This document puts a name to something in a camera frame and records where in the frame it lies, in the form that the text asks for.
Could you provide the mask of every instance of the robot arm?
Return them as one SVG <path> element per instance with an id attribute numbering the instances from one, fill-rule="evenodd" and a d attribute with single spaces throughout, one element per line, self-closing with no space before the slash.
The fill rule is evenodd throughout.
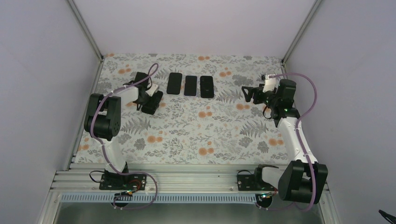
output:
<path id="1" fill-rule="evenodd" d="M 328 172 L 326 165 L 319 164 L 308 147 L 301 128 L 301 122 L 298 124 L 298 130 L 307 154 L 303 152 L 297 138 L 296 123 L 298 118 L 300 118 L 300 114 L 293 107 L 296 83 L 288 79 L 281 79 L 276 88 L 275 78 L 269 78 L 269 75 L 266 75 L 263 80 L 265 83 L 259 87 L 243 86 L 242 91 L 246 102 L 250 102 L 253 98 L 254 104 L 264 103 L 271 109 L 271 118 L 282 134 L 290 163 L 284 171 L 271 165 L 259 166 L 256 171 L 259 170 L 261 172 L 261 179 L 257 180 L 257 182 L 258 184 L 262 182 L 269 183 L 277 188 L 282 200 L 309 203 L 312 197 L 312 179 L 310 177 L 315 175 L 317 190 L 314 203 L 318 203 Z M 312 162 L 314 174 L 310 172 L 306 155 L 309 156 Z"/>
<path id="2" fill-rule="evenodd" d="M 141 81 L 147 76 L 148 75 L 145 73 L 138 72 L 135 80 L 124 84 L 124 86 Z M 143 113 L 154 114 L 163 96 L 163 92 L 158 91 L 158 89 L 159 86 L 154 83 L 151 83 L 149 86 L 149 80 L 146 79 L 146 81 L 136 86 L 131 86 L 113 94 L 104 102 L 100 109 L 101 112 L 106 111 L 106 114 L 97 115 L 93 133 L 96 137 L 102 139 L 109 161 L 116 170 L 122 173 L 128 173 L 128 167 L 122 156 L 117 138 L 121 124 L 121 109 L 129 102 L 134 102 L 137 104 L 137 110 L 141 109 Z M 104 96 L 98 93 L 94 93 L 90 96 L 84 120 L 85 131 L 90 132 L 93 116 L 103 99 Z M 117 174 L 116 171 L 110 167 L 110 164 L 107 164 L 104 173 L 104 183 L 106 184 L 101 184 L 99 189 L 121 189 L 128 181 L 130 181 L 130 177 Z"/>

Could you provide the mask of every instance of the phone screen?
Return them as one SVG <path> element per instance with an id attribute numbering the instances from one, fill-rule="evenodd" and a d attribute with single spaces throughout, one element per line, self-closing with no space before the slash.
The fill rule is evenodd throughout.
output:
<path id="1" fill-rule="evenodd" d="M 201 76 L 199 78 L 201 86 L 201 97 L 202 98 L 213 98 L 214 97 L 214 86 L 212 76 Z"/>
<path id="2" fill-rule="evenodd" d="M 179 95 L 181 85 L 182 85 L 182 74 L 176 72 L 170 73 L 168 80 L 168 87 L 166 88 L 166 93 Z"/>
<path id="3" fill-rule="evenodd" d="M 197 96 L 197 77 L 186 76 L 186 83 L 184 85 L 184 95 L 189 97 Z"/>

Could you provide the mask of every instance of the red wire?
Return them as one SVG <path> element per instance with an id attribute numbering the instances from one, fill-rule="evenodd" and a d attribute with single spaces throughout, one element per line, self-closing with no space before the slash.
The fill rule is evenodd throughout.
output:
<path id="1" fill-rule="evenodd" d="M 136 185 L 137 186 L 137 190 L 136 191 L 138 191 L 140 189 L 141 182 L 139 180 L 131 180 L 129 183 L 133 183 L 133 182 L 137 183 L 137 185 Z"/>

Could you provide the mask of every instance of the floral tablecloth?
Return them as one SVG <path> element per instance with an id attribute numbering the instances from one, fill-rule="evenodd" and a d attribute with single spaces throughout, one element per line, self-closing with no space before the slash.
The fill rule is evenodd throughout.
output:
<path id="1" fill-rule="evenodd" d="M 280 59 L 261 56 L 201 56 L 168 54 L 109 54 L 96 88 L 107 94 L 148 72 L 164 96 L 154 115 L 136 111 L 123 102 L 118 134 L 122 154 L 131 163 L 155 164 L 286 164 L 282 135 L 262 115 L 263 105 L 246 103 L 241 86 L 258 86 L 261 74 L 280 74 Z M 215 97 L 166 94 L 171 72 L 184 76 L 213 76 Z M 75 159 L 78 163 L 104 162 L 100 145 L 84 132 Z"/>

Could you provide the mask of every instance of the white enclosure wall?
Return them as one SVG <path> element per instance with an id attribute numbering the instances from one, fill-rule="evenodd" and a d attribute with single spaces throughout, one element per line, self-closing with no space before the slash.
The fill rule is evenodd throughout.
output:
<path id="1" fill-rule="evenodd" d="M 99 60 L 64 0 L 0 6 L 0 217 L 36 223 L 64 168 Z"/>
<path id="2" fill-rule="evenodd" d="M 387 223 L 396 215 L 396 2 L 325 0 L 287 62 L 318 88 L 304 131 L 342 223 Z M 312 103 L 297 80 L 297 107 Z"/>
<path id="3" fill-rule="evenodd" d="M 283 58 L 315 0 L 75 0 L 99 49 Z"/>

